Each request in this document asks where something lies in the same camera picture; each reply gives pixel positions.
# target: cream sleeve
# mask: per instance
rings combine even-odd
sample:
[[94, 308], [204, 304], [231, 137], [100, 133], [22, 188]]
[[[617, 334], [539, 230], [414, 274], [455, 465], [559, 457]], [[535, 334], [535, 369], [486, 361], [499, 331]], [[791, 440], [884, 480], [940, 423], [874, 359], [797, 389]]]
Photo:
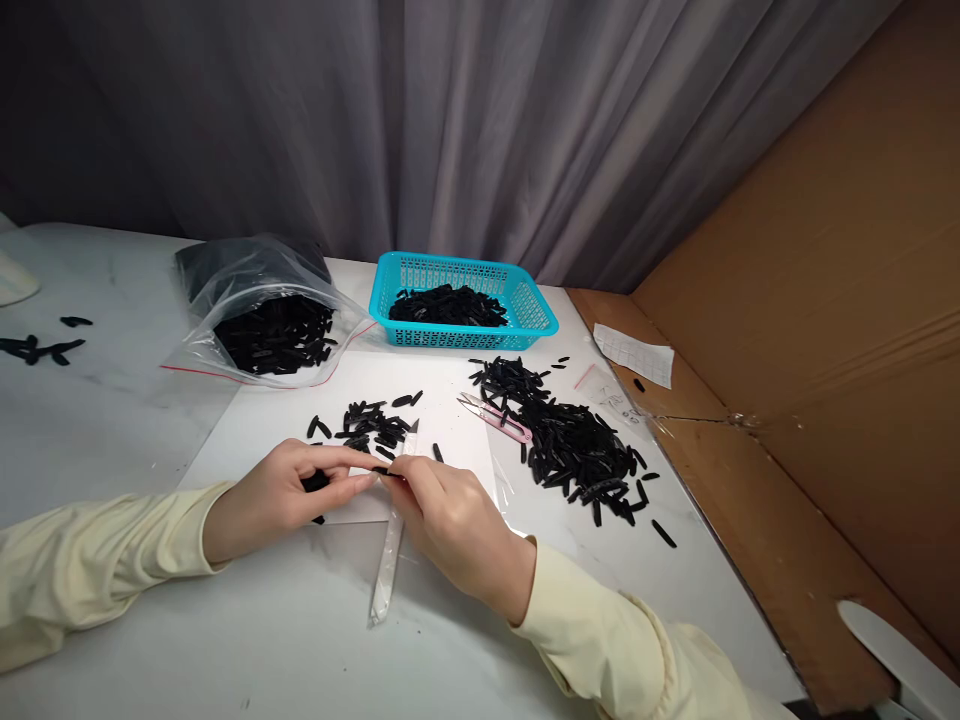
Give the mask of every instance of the cream sleeve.
[[0, 672], [57, 652], [169, 578], [211, 575], [207, 511], [230, 483], [68, 505], [0, 531]]
[[745, 688], [703, 632], [665, 625], [543, 544], [527, 615], [514, 632], [533, 642], [561, 690], [595, 701], [601, 717], [796, 720]]

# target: blue basket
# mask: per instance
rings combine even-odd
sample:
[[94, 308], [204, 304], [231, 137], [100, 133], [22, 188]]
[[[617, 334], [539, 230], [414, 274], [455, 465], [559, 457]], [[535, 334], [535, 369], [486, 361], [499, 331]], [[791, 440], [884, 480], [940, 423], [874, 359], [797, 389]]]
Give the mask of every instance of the blue basket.
[[[430, 290], [446, 283], [454, 288], [467, 285], [495, 297], [507, 309], [507, 324], [487, 328], [390, 319], [390, 308], [399, 291]], [[523, 268], [420, 253], [390, 252], [380, 256], [370, 296], [370, 314], [386, 328], [394, 345], [525, 350], [560, 327], [533, 278]]]

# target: person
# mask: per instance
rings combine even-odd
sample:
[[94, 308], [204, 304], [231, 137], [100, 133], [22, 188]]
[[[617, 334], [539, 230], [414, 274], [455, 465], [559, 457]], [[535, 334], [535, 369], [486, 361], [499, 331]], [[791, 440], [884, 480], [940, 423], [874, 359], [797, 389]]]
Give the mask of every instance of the person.
[[[213, 575], [349, 502], [371, 455], [285, 440], [239, 483], [52, 510], [0, 532], [0, 671], [57, 652], [175, 577]], [[330, 484], [306, 493], [322, 470]], [[473, 473], [401, 456], [382, 476], [417, 548], [530, 640], [567, 695], [611, 718], [793, 718], [752, 692], [701, 631], [662, 622], [535, 538], [510, 531]]]

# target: scissors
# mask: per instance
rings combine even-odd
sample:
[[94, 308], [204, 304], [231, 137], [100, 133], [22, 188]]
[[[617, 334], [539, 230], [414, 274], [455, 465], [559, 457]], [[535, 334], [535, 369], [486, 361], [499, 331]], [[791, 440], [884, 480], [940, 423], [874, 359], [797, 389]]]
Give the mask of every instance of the scissors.
[[492, 405], [485, 403], [483, 400], [471, 395], [470, 393], [460, 394], [463, 397], [457, 398], [457, 402], [487, 423], [487, 425], [495, 427], [504, 435], [513, 438], [518, 443], [523, 443], [525, 445], [533, 441], [533, 433], [530, 432], [529, 428], [525, 428], [523, 425], [510, 418], [507, 418], [506, 422], [502, 422], [503, 412], [497, 410]]

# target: white table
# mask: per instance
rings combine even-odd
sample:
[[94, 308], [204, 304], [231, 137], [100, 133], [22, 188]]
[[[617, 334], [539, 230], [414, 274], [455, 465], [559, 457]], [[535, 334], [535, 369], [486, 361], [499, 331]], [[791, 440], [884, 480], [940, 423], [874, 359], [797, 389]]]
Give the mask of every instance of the white table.
[[[0, 336], [85, 337], [73, 364], [28, 367], [0, 356], [0, 525], [63, 503], [172, 490], [232, 398], [229, 381], [157, 365], [186, 331], [168, 275], [189, 241], [71, 225], [0, 235], [0, 249], [43, 290], [0, 308]], [[341, 291], [366, 305], [375, 265], [330, 260]], [[603, 359], [566, 293], [542, 288], [560, 332], [524, 353], [560, 400]], [[61, 315], [96, 321], [71, 331]], [[348, 352], [395, 348], [375, 328]], [[706, 630], [753, 687], [780, 701], [803, 691], [761, 615], [662, 457], [637, 528], [533, 485], [517, 446], [489, 429], [510, 481], [511, 525], [574, 557], [667, 620]], [[657, 517], [679, 548], [655, 535]], [[460, 595], [406, 542], [385, 625], [367, 629], [385, 525], [307, 527], [213, 579], [172, 582], [126, 616], [71, 636], [64, 650], [0, 677], [5, 718], [594, 717], [564, 698], [536, 653]]]

